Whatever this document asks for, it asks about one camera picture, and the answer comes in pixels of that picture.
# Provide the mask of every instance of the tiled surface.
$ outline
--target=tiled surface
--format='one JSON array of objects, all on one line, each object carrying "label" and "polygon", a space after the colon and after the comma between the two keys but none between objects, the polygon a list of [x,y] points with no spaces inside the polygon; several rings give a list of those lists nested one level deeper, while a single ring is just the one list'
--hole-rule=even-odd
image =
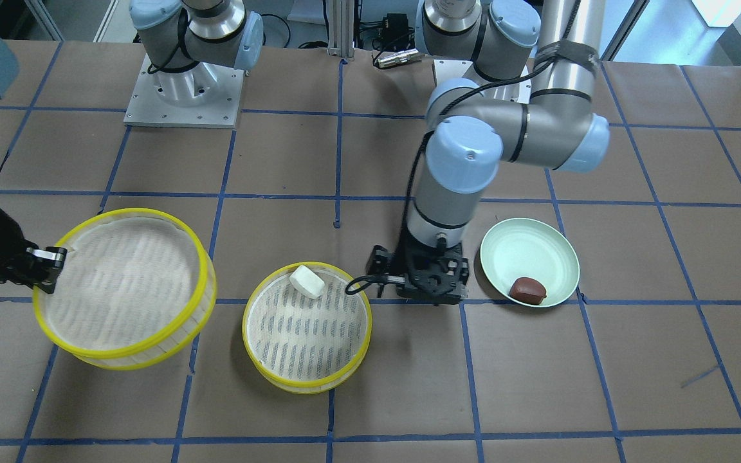
[{"label": "tiled surface", "polygon": [[[13,44],[0,205],[41,246],[102,208],[172,213],[214,255],[224,300],[194,352],[107,372],[52,351],[28,290],[0,286],[0,461],[741,461],[741,69],[608,64],[602,167],[551,172],[554,195],[544,170],[502,164],[464,240],[464,307],[369,294],[365,363],[333,393],[297,396],[244,353],[243,305],[285,264],[359,275],[371,246],[394,247],[429,62],[265,50],[234,139],[127,130],[142,47],[68,42],[49,70],[56,46]],[[504,303],[477,249],[510,217],[561,219],[584,296]]]},{"label": "tiled surface", "polygon": [[630,463],[687,461],[741,463],[741,436],[629,437],[623,443]]}]

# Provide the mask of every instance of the white plate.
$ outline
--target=white plate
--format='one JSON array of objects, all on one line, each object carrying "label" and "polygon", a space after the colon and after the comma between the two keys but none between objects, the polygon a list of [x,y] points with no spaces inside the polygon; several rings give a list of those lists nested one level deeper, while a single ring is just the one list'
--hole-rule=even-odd
[{"label": "white plate", "polygon": [[[482,269],[491,284],[511,301],[526,307],[553,307],[579,284],[579,260],[571,243],[552,226],[533,219],[508,219],[492,226],[482,240]],[[540,305],[509,296],[517,278],[530,277],[545,287]]]}]

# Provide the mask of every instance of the white mounting plate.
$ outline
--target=white mounting plate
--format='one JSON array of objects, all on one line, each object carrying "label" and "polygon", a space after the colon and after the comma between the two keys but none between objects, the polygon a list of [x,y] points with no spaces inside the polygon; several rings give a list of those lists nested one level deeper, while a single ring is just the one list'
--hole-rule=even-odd
[{"label": "white mounting plate", "polygon": [[[467,73],[468,69],[470,69],[471,64],[473,64],[471,61],[458,61],[456,59],[439,58],[434,59],[433,77],[436,81],[436,85],[439,85],[448,79],[464,76],[464,74]],[[522,70],[522,75],[524,76],[526,74],[527,66],[525,66]],[[530,81],[521,82],[518,85],[518,97],[516,100],[520,103],[527,103],[530,101]]]},{"label": "white mounting plate", "polygon": [[212,99],[198,106],[174,106],[159,97],[153,76],[147,73],[150,59],[145,55],[133,95],[127,103],[124,123],[142,127],[196,127],[235,129],[242,95],[244,71],[209,64],[221,87]]}]

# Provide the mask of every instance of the light green plate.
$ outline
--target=light green plate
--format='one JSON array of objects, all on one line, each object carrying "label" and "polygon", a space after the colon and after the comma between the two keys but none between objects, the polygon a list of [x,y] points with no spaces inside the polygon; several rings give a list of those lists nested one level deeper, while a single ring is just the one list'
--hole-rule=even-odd
[{"label": "light green plate", "polygon": [[[533,219],[508,219],[492,226],[482,240],[482,269],[497,290],[526,307],[553,307],[573,294],[579,284],[579,260],[571,243],[552,226]],[[514,281],[533,278],[545,287],[540,305],[508,296]]]}]

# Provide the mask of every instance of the metal pole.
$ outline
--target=metal pole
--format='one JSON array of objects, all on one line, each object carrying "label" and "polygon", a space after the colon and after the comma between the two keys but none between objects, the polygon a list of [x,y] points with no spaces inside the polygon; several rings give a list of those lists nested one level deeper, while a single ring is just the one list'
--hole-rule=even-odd
[{"label": "metal pole", "polygon": [[48,12],[48,9],[41,0],[24,0],[24,3],[30,12],[33,13],[36,22],[50,35],[51,39],[58,42],[64,41],[61,30],[56,26],[56,22],[50,17],[50,12]]},{"label": "metal pole", "polygon": [[353,14],[356,0],[327,0],[327,52],[353,60]]},{"label": "metal pole", "polygon": [[630,9],[628,9],[623,22],[614,33],[614,38],[611,39],[605,52],[602,53],[602,61],[614,61],[617,53],[619,53],[619,50],[623,47],[627,37],[630,35],[630,31],[633,30],[633,26],[636,26],[636,21],[639,20],[642,12],[648,6],[648,2],[649,0],[634,0],[634,3],[630,5]]}]

